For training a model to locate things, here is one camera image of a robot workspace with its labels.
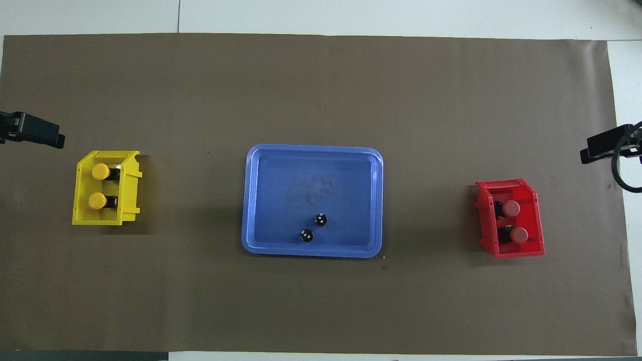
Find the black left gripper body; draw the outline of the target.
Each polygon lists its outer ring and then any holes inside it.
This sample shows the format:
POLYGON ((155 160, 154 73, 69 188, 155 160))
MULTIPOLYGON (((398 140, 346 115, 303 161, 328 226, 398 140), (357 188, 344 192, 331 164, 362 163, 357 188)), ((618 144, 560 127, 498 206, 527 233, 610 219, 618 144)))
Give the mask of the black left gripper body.
POLYGON ((14 130, 18 125, 19 113, 1 112, 1 144, 6 144, 8 141, 22 142, 23 138, 16 135, 14 130))

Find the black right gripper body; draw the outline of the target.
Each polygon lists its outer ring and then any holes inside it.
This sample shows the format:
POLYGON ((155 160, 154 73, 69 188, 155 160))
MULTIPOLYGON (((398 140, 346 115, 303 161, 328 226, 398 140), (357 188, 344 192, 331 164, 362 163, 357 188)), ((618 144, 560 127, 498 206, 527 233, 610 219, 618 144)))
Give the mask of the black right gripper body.
POLYGON ((626 138, 627 146, 625 146, 624 157, 626 158, 640 158, 641 157, 641 123, 636 123, 630 129, 628 137, 626 138))

